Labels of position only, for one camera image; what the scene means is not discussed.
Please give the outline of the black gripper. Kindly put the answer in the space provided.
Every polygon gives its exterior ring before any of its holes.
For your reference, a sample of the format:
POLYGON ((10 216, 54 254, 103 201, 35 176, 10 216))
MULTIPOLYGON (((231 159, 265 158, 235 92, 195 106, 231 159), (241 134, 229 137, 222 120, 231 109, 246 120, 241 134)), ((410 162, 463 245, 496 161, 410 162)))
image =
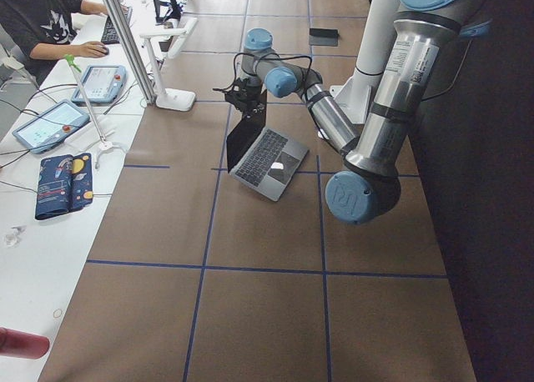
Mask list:
POLYGON ((251 78, 236 78, 224 90, 224 100, 239 110, 242 116, 248 116, 260 102, 261 86, 251 78))

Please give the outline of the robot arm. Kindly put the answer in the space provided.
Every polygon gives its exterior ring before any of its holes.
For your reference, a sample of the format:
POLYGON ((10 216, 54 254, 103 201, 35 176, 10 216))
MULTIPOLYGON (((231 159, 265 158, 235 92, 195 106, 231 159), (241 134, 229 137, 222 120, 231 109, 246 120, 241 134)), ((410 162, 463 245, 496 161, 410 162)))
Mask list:
POLYGON ((395 162, 436 60, 449 42, 488 29, 479 19, 485 1, 370 0, 355 71, 333 88, 315 70, 277 54, 270 32, 252 29, 228 99, 247 111, 260 92, 298 95, 345 165, 326 186, 330 212, 349 224, 366 223, 398 202, 395 162))

